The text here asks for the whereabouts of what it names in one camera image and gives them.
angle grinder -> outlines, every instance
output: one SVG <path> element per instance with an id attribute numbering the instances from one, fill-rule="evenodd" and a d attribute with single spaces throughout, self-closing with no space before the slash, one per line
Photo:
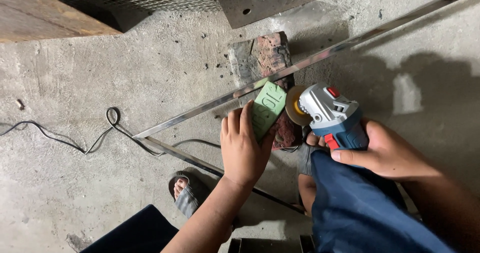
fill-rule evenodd
<path id="1" fill-rule="evenodd" d="M 294 86 L 286 95 L 285 110 L 294 123 L 309 125 L 315 135 L 322 136 L 330 149 L 367 149 L 369 139 L 360 124 L 363 113 L 358 102 L 333 86 L 324 82 L 308 88 Z"/>

blue pants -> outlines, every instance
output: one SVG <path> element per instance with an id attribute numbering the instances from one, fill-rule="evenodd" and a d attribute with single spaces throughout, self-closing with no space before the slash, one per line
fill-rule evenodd
<path id="1" fill-rule="evenodd" d="M 317 194 L 312 206 L 317 252 L 452 252 L 406 212 L 393 181 L 312 153 Z M 153 206 L 91 244 L 89 252 L 160 252 L 177 234 Z"/>

shiny metal frame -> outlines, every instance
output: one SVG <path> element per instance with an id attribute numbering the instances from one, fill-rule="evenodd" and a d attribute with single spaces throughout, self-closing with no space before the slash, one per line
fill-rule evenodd
<path id="1" fill-rule="evenodd" d="M 134 136 L 135 139 L 137 140 L 140 140 L 142 142 L 144 142 L 145 144 L 148 144 L 150 146 L 153 146 L 155 148 L 158 148 L 160 149 L 161 151 L 163 152 L 166 152 L 167 154 L 170 154 L 174 157 L 177 157 L 181 160 L 184 160 L 196 167 L 199 167 L 201 168 L 202 170 L 206 170 L 214 175 L 217 175 L 219 177 L 221 177 L 223 175 L 223 170 L 199 159 L 199 158 L 195 158 L 194 156 L 192 155 L 189 155 L 175 147 L 172 147 L 172 146 L 169 146 L 157 139 L 154 139 L 152 138 L 150 135 L 154 134 L 154 133 L 157 133 L 161 130 L 164 130 L 168 127 L 171 127 L 173 125 L 176 125 L 182 121 L 185 121 L 193 116 L 196 116 L 196 115 L 199 115 L 201 114 L 202 112 L 204 111 L 207 111 L 207 110 L 210 110 L 214 107 L 217 107 L 223 103 L 226 103 L 232 99 L 235 99 L 237 97 L 241 97 L 243 95 L 246 95 L 250 92 L 253 92 L 257 89 L 260 89 L 262 88 L 265 83 L 267 81 L 270 81 L 270 82 L 275 82 L 275 81 L 278 81 L 282 78 L 285 78 L 286 76 L 290 75 L 290 74 L 293 74 L 294 72 L 297 72 L 305 67 L 308 67 L 314 63 L 317 63 L 323 59 L 326 59 L 328 57 L 331 57 L 335 54 L 338 54 L 339 52 L 345 50 L 345 49 L 349 49 L 349 48 L 352 48 L 353 46 L 356 46 L 362 42 L 365 42 L 369 39 L 372 39 L 376 36 L 379 36 L 385 32 L 388 32 L 392 29 L 395 29 L 401 25 L 404 25 L 405 23 L 409 23 L 419 17 L 422 17 L 422 16 L 425 16 L 433 11 L 436 11 L 438 9 L 441 9 L 442 7 L 446 6 L 446 5 L 450 5 L 451 3 L 453 2 L 456 2 L 458 0 L 433 0 L 425 5 L 422 5 L 418 8 L 416 8 L 415 10 L 413 11 L 410 11 L 409 13 L 401 16 L 401 17 L 398 17 L 390 22 L 387 22 L 387 23 L 384 23 L 382 24 L 381 26 L 377 27 L 377 28 L 374 28 L 368 32 L 365 32 L 361 35 L 357 35 L 357 36 L 354 36 L 354 37 L 351 37 L 349 39 L 346 39 L 340 43 L 337 43 L 331 47 L 328 47 L 326 49 L 323 49 L 322 51 L 320 51 L 319 53 L 317 54 L 314 54 L 312 55 L 311 57 L 305 59 L 305 60 L 302 60 L 298 63 L 296 63 L 295 65 L 293 66 L 290 66 L 286 69 L 283 69 L 281 71 L 278 71 L 268 77 L 265 77 L 265 78 L 262 78 L 260 80 L 257 80 L 257 81 L 254 81 L 254 82 L 251 82 L 247 85 L 245 85 L 244 87 L 241 87 L 237 90 L 234 90 L 234 91 L 231 91 L 231 92 L 228 92 L 226 93 L 225 95 L 222 95 L 220 97 L 217 97 L 211 101 L 208 101 L 206 103 L 203 103 L 193 109 L 190 109 L 184 113 L 181 113 L 179 115 L 176 115 L 164 122 L 161 122 L 160 124 L 157 124 L 153 127 L 150 127 L 150 128 L 147 128 L 146 130 L 142 131 L 141 133 L 138 133 Z M 253 192 L 261 195 L 261 196 L 264 196 L 270 200 L 273 200 L 279 204 L 282 204 L 284 205 L 285 207 L 288 207 L 292 210 L 295 210 L 299 213 L 302 213 L 303 214 L 303 211 L 298 209 L 297 207 L 295 206 L 292 206 L 291 204 L 288 204 L 284 201 L 281 201 L 263 191 L 261 191 L 260 189 L 257 189 L 257 188 L 254 188 L 253 189 Z"/>

red button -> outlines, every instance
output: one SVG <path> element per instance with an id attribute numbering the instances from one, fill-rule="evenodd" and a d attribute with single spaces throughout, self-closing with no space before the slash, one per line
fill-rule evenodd
<path id="1" fill-rule="evenodd" d="M 331 87 L 327 87 L 327 91 L 334 97 L 334 98 L 337 98 L 340 96 L 340 92 L 338 89 L 336 89 L 335 87 L 331 86 Z"/>
<path id="2" fill-rule="evenodd" d="M 333 138 L 332 133 L 323 136 L 323 138 L 325 139 L 325 142 L 328 143 L 328 147 L 330 147 L 330 149 L 340 148 L 340 146 L 337 143 L 337 141 L 335 140 L 335 138 Z"/>

concrete floor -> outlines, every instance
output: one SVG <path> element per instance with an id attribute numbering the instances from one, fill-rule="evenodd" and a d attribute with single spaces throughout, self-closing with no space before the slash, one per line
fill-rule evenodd
<path id="1" fill-rule="evenodd" d="M 120 36 L 3 44 L 0 122 L 35 120 L 87 147 L 108 127 L 107 107 L 117 106 L 121 125 L 138 133 L 233 90 L 224 58 L 228 43 L 285 29 L 293 59 L 299 60 L 428 1 L 320 0 L 323 14 L 300 18 L 295 27 L 265 19 L 236 30 L 221 12 L 159 11 Z M 367 116 L 397 130 L 479 194 L 479 3 L 462 0 L 297 72 L 297 83 L 324 80 L 337 86 L 359 101 Z M 17 98 L 24 111 L 18 110 Z M 156 136 L 170 144 L 189 138 L 218 142 L 220 119 L 214 115 L 236 106 L 220 106 Z M 120 133 L 109 133 L 87 156 L 45 139 L 31 126 L 0 137 L 0 143 L 2 252 L 78 251 L 147 204 L 177 227 L 186 220 L 166 187 L 171 173 L 189 165 L 168 155 L 153 158 Z M 215 148 L 180 148 L 222 167 Z M 296 155 L 274 152 L 258 186 L 295 201 L 295 166 Z M 240 219 L 247 226 L 232 237 L 291 240 L 311 231 L 307 217 L 256 195 Z"/>

